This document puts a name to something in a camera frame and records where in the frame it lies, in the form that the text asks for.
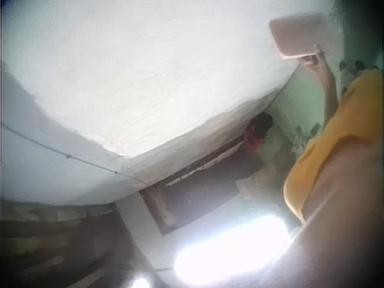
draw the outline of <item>light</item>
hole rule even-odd
[[[182,250],[176,258],[175,271],[188,284],[213,283],[262,268],[288,240],[283,221],[264,216]]]
[[[151,288],[151,285],[144,278],[135,280],[131,288]]]

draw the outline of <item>pink container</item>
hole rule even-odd
[[[269,22],[272,36],[283,59],[314,55],[314,45],[324,52],[335,46],[335,36],[322,13],[296,14]]]

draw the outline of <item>cable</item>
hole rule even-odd
[[[23,138],[23,139],[25,139],[25,140],[27,140],[27,141],[30,141],[30,142],[32,142],[32,143],[38,145],[38,146],[44,147],[44,148],[46,148],[46,149],[48,149],[48,150],[50,150],[50,151],[52,151],[52,152],[55,152],[55,153],[57,153],[57,154],[61,154],[61,155],[65,156],[67,159],[74,159],[74,160],[77,160],[77,161],[79,161],[79,162],[81,162],[81,163],[88,164],[88,165],[91,165],[91,166],[94,166],[94,167],[103,169],[103,170],[108,171],[108,172],[112,172],[112,173],[114,173],[114,174],[116,174],[116,175],[119,174],[119,175],[123,175],[123,176],[129,177],[129,178],[131,178],[131,179],[133,179],[133,180],[135,180],[135,181],[137,181],[137,182],[140,182],[140,183],[146,185],[146,186],[147,186],[146,188],[152,186],[151,184],[148,184],[148,183],[146,183],[145,181],[142,181],[142,180],[140,180],[139,178],[136,178],[136,177],[131,176],[131,175],[129,175],[129,174],[121,173],[121,172],[118,172],[118,171],[115,171],[115,170],[112,170],[112,169],[103,167],[103,166],[101,166],[101,165],[98,165],[98,164],[95,164],[95,163],[86,161],[86,160],[81,159],[81,158],[79,158],[79,157],[72,156],[72,155],[67,154],[67,153],[64,153],[64,152],[62,152],[62,151],[60,151],[60,150],[57,150],[57,149],[55,149],[55,148],[49,147],[49,146],[47,146],[47,145],[45,145],[45,144],[42,144],[42,143],[40,143],[40,142],[38,142],[38,141],[36,141],[36,140],[34,140],[34,139],[32,139],[32,138],[29,138],[28,136],[26,136],[26,135],[24,135],[24,134],[22,134],[22,133],[16,131],[15,129],[9,127],[7,124],[5,124],[5,123],[3,123],[3,122],[1,122],[1,126],[3,126],[3,127],[4,127],[6,130],[8,130],[9,132],[11,132],[11,133],[13,133],[13,134],[15,134],[15,135],[18,135],[19,137],[21,137],[21,138]]]

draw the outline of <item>white ceiling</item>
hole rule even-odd
[[[60,151],[160,180],[238,135],[293,73],[297,63],[279,58],[268,22],[328,14],[332,3],[14,1],[2,10],[3,121]],[[3,134],[14,156],[3,157],[6,197],[94,204],[143,187],[54,152],[32,156],[42,148],[11,134]]]

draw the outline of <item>man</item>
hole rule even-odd
[[[335,161],[343,161],[344,170],[354,166],[354,155],[357,157],[360,151],[371,149],[382,139],[383,80],[381,71],[366,71],[352,83],[338,104],[335,77],[324,54],[319,52],[316,60],[299,61],[318,78],[325,92],[323,132],[309,142],[284,185],[286,203],[305,222],[327,196],[326,190],[316,190],[321,175]]]
[[[384,264],[382,72],[364,72],[338,104],[324,54],[300,63],[324,88],[325,121],[286,179],[303,226],[263,287],[381,287],[366,282]]]

